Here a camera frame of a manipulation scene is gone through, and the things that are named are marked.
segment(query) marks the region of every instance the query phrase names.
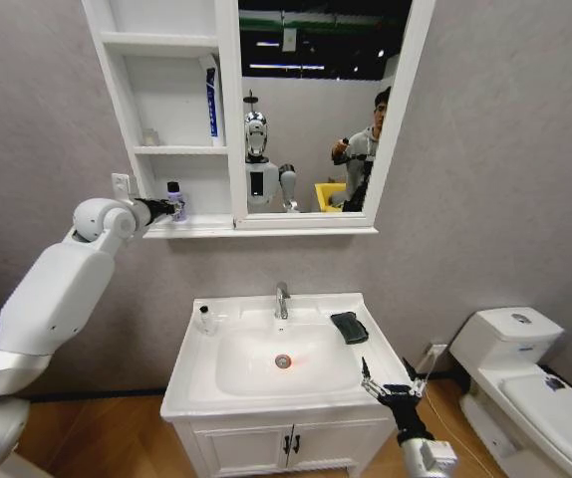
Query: cable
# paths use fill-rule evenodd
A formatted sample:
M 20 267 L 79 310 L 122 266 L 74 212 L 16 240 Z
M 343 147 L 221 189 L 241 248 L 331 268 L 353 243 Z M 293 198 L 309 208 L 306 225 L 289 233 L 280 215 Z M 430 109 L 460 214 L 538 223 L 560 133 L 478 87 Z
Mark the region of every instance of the cable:
M 428 375 L 426 375 L 426 383 L 428 383 L 428 378 L 429 375 L 432 373 L 432 371 L 434 370 L 434 366 L 436 365 L 436 359 L 437 356 L 433 356 L 434 360 L 432 361 L 432 366 L 429 369 Z M 465 443 L 463 443 L 463 441 L 454 434 L 454 432 L 451 430 L 451 428 L 449 426 L 447 426 L 447 424 L 445 423 L 445 421 L 443 421 L 443 418 L 441 418 L 441 415 L 438 414 L 438 411 L 436 411 L 436 408 L 434 407 L 434 404 L 432 403 L 432 400 L 429 397 L 429 393 L 428 393 L 428 387 L 426 387 L 426 398 L 428 399 L 428 404 L 429 407 L 432 409 L 432 411 L 434 412 L 434 414 L 436 415 L 436 418 L 438 418 L 438 421 L 441 422 L 441 424 L 443 425 L 443 428 L 445 428 L 447 430 L 447 432 L 452 435 L 452 438 L 454 438 L 459 445 L 461 445 L 465 451 L 467 451 L 467 453 L 470 454 L 470 456 L 472 458 L 474 458 L 474 460 L 476 461 L 476 463 L 478 463 L 478 465 L 483 469 L 483 471 L 485 473 L 487 473 L 487 476 L 489 476 L 490 478 L 494 478 L 494 475 L 492 475 L 492 472 L 489 471 L 487 469 L 487 467 L 481 462 L 481 460 L 472 452 L 472 450 L 470 450 L 467 445 L 465 445 Z
M 426 362 L 426 360 L 428 360 L 430 357 L 432 357 L 432 365 L 429 367 L 428 373 L 426 374 L 426 378 L 424 378 L 421 381 L 421 384 L 419 386 L 419 394 L 420 396 L 423 395 L 424 390 L 426 389 L 426 387 L 428 386 L 428 379 L 429 379 L 429 375 L 432 373 L 432 371 L 434 370 L 434 366 L 436 365 L 436 359 L 438 359 L 438 356 L 434 355 L 434 354 L 429 354 L 427 356 L 424 356 L 424 358 L 422 358 L 422 361 L 419 362 L 419 365 L 417 365 L 417 368 L 421 368 L 422 366 L 424 366 L 424 363 Z

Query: humanoid robot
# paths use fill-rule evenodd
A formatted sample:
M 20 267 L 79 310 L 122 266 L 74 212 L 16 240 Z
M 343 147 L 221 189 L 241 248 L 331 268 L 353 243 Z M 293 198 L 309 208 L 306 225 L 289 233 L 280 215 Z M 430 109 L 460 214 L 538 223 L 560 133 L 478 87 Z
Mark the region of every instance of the humanoid robot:
M 40 255 L 1 309 L 0 466 L 5 476 L 49 476 L 12 453 L 27 422 L 29 402 L 11 395 L 34 381 L 56 350 L 85 326 L 114 274 L 114 256 L 121 246 L 141 238 L 178 207 L 166 200 L 130 198 L 81 203 L 64 240 Z M 433 441 L 415 412 L 421 397 L 416 384 L 421 381 L 415 379 L 412 387 L 381 387 L 364 363 L 362 386 L 393 412 L 409 476 L 446 478 L 455 456 L 447 443 Z
M 246 192 L 251 212 L 260 212 L 260 206 L 269 204 L 277 188 L 282 189 L 282 199 L 286 212 L 299 212 L 295 200 L 297 173 L 292 164 L 277 167 L 264 155 L 268 142 L 268 122 L 266 117 L 255 110 L 259 100 L 248 92 L 244 102 L 250 105 L 250 113 L 244 118 L 246 136 Z

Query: white sink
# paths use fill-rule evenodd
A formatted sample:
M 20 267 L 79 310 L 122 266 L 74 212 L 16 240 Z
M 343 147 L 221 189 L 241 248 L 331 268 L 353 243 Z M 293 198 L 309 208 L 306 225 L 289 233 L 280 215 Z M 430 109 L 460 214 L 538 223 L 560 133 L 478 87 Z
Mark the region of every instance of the white sink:
M 273 296 L 195 300 L 162 416 L 376 403 L 361 388 L 362 357 L 379 383 L 410 382 L 361 294 L 293 296 L 286 304 L 289 318 L 280 320 Z M 203 305 L 217 323 L 213 336 L 197 326 Z M 330 316 L 347 311 L 367 341 L 346 345 Z
M 265 317 L 256 329 L 231 331 L 222 338 L 215 379 L 223 391 L 292 395 L 336 391 L 359 383 L 355 358 L 332 324 L 288 324 L 287 320 L 277 325 L 272 311 L 266 311 Z M 278 358 L 291 363 L 281 368 Z

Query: black sponge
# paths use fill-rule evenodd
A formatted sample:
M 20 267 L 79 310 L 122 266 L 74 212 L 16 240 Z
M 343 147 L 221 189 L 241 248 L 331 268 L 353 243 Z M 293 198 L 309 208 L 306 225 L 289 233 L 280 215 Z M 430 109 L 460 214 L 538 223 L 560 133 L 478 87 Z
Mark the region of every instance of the black sponge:
M 357 320 L 354 312 L 342 312 L 341 314 L 333 314 L 330 316 L 331 321 L 339 332 L 344 336 L 346 344 L 360 344 L 368 339 L 368 331 L 364 325 Z

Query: white shelf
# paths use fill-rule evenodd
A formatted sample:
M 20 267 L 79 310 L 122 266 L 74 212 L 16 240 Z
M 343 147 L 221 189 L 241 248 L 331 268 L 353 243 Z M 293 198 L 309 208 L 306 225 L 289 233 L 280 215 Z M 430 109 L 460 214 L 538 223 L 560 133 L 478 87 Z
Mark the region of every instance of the white shelf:
M 187 227 L 182 223 L 154 224 L 144 235 L 144 239 L 190 239 L 201 237 L 271 237 L 271 236 L 337 236 L 378 234 L 374 227 L 311 227 L 300 229 L 233 229 L 231 224 L 227 227 Z
M 165 217 L 151 226 L 146 238 L 208 237 L 233 231 L 232 214 L 193 214 L 185 222 L 173 222 Z
M 122 55 L 199 58 L 217 54 L 214 36 L 100 32 L 100 39 L 108 49 Z
M 134 153 L 137 155 L 223 155 L 226 154 L 226 146 L 134 146 Z

